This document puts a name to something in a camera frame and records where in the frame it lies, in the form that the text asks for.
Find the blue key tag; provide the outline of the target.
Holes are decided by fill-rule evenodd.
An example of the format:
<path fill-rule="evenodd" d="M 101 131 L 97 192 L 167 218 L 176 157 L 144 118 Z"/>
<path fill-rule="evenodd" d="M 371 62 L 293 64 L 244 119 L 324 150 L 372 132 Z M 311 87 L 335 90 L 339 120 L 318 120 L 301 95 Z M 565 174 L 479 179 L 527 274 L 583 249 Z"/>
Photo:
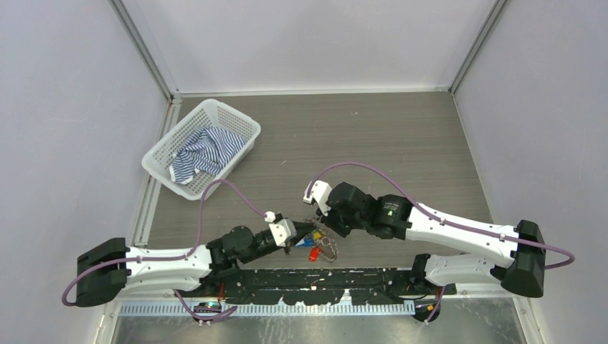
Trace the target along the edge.
<path fill-rule="evenodd" d="M 295 244 L 295 247 L 314 247 L 315 242 L 310 238 L 303 238 Z"/>

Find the red key tag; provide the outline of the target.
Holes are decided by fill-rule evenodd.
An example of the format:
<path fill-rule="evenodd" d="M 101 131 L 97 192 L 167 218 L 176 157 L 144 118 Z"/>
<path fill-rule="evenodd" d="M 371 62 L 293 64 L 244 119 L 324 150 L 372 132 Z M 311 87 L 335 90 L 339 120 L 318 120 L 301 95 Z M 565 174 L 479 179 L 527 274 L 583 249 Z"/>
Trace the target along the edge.
<path fill-rule="evenodd" d="M 319 247 L 314 247 L 311 249 L 310 254 L 308 256 L 308 260 L 310 262 L 317 262 L 318 260 L 323 258 L 323 251 Z"/>

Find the large metal keyring disc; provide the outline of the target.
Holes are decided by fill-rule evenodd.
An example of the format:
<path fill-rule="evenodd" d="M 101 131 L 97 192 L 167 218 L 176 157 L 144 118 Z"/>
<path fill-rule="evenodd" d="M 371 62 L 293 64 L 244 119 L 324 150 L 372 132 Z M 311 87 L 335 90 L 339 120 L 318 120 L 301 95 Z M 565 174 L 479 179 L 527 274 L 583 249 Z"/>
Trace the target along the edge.
<path fill-rule="evenodd" d="M 338 258 L 338 248 L 336 241 L 330 235 L 330 229 L 318 219 L 306 219 L 305 222 L 312 224 L 314 229 L 308 234 L 316 248 L 319 248 L 318 255 L 325 261 L 332 263 Z"/>

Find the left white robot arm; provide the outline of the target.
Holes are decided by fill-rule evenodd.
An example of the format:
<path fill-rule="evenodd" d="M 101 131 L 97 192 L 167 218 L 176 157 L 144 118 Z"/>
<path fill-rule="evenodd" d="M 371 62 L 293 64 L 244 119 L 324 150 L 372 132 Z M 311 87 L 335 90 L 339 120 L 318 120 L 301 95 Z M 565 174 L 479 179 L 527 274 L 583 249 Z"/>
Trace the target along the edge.
<path fill-rule="evenodd" d="M 311 234 L 310 222 L 281 219 L 253 233 L 236 226 L 218 239 L 186 249 L 128 247 L 122 237 L 97 245 L 77 258 L 73 307 L 94 307 L 117 296 L 196 290 L 214 295 L 220 279 L 234 274 L 240 264 L 289 249 Z"/>

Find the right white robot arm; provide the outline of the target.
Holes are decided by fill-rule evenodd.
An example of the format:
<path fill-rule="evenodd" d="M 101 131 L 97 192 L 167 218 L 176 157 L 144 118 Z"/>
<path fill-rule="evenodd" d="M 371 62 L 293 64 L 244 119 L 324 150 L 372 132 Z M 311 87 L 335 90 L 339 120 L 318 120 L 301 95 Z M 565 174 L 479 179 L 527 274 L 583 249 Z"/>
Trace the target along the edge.
<path fill-rule="evenodd" d="M 522 220 L 517 226 L 473 221 L 403 196 L 375 198 L 346 182 L 331 187 L 317 181 L 305 201 L 317 204 L 320 222 L 341 237 L 357 229 L 380 239 L 431 242 L 460 250 L 455 256 L 415 257 L 409 284 L 419 294 L 453 283 L 497 284 L 530 298 L 544 294 L 546 250 L 541 230 L 532 221 Z"/>

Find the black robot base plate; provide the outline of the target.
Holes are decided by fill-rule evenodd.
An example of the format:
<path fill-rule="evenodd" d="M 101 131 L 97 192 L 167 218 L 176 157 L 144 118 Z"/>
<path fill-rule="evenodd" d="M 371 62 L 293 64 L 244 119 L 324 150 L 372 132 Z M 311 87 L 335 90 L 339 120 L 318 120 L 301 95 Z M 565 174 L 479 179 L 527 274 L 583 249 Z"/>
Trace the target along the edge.
<path fill-rule="evenodd" d="M 437 296 L 440 288 L 412 276 L 408 269 L 241 269 L 201 279 L 183 297 L 222 296 L 233 305 L 335 305 L 350 297 L 355 305 L 396 305 Z"/>

